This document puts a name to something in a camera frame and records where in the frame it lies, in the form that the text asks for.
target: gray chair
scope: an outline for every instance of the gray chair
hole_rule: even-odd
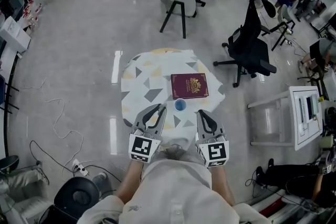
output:
[[[277,42],[274,44],[272,51],[274,51],[275,47],[279,44],[279,42],[281,41],[281,39],[283,38],[283,40],[280,43],[280,46],[282,46],[282,44],[285,42],[285,40],[287,41],[291,41],[293,39],[293,34],[289,34],[287,33],[287,30],[289,28],[289,24],[292,23],[292,26],[290,27],[290,31],[293,32],[293,28],[295,26],[295,22],[293,21],[293,19],[290,17],[289,12],[288,12],[288,7],[286,5],[283,5],[281,7],[281,11],[278,14],[278,22],[279,24],[270,29],[268,33],[264,33],[264,35],[266,34],[270,34],[275,32],[276,30],[280,30],[281,31],[281,36],[278,38]]]
[[[185,38],[185,17],[196,16],[196,1],[195,0],[161,0],[167,10],[166,19],[160,29],[163,32],[172,13],[182,16],[182,31],[183,38]]]

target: beige shirt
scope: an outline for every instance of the beige shirt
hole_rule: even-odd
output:
[[[249,205],[231,207],[212,191],[211,173],[204,166],[173,160],[152,163],[127,204],[117,196],[108,196],[77,223],[99,224],[104,218],[120,224],[270,223]]]

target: small plastic cup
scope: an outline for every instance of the small plastic cup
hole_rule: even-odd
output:
[[[187,102],[182,98],[178,98],[174,102],[174,108],[176,111],[182,112],[187,108]]]

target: maroon hardcover book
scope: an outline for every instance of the maroon hardcover book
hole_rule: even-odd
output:
[[[172,74],[173,99],[201,98],[209,95],[204,73]]]

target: glossy floor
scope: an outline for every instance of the glossy floor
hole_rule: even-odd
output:
[[[159,0],[55,0],[40,18],[29,50],[18,61],[14,86],[20,93],[13,101],[20,107],[9,117],[8,146],[10,154],[20,156],[20,167],[33,164],[29,142],[37,143],[57,161],[65,164],[80,149],[76,158],[100,165],[117,177],[124,176],[129,128],[121,115],[120,77],[127,62],[136,54],[157,48],[192,49],[225,87],[225,100],[214,111],[224,122],[230,142],[230,160],[226,165],[229,184],[237,201],[251,198],[251,187],[245,187],[258,165],[265,167],[273,157],[277,164],[306,163],[314,159],[316,141],[298,152],[291,148],[252,147],[246,105],[260,98],[280,93],[288,86],[301,85],[295,53],[299,48],[283,45],[269,52],[270,63],[278,68],[270,77],[243,76],[234,89],[235,66],[214,68],[215,60],[229,60],[221,47],[228,37],[244,24],[248,0],[204,0],[197,7],[196,18],[186,19],[187,38],[182,38],[181,18],[173,15],[164,33],[159,33],[166,16]],[[276,19],[260,9],[262,24],[273,27]],[[279,33],[262,38],[269,50]],[[305,22],[295,27],[295,39],[305,50],[317,40]],[[62,111],[55,130],[53,125]],[[64,171],[32,145],[34,155],[43,161],[50,179],[46,195],[55,193],[72,174]],[[94,176],[101,170],[89,168]],[[118,182],[111,178],[113,188]]]

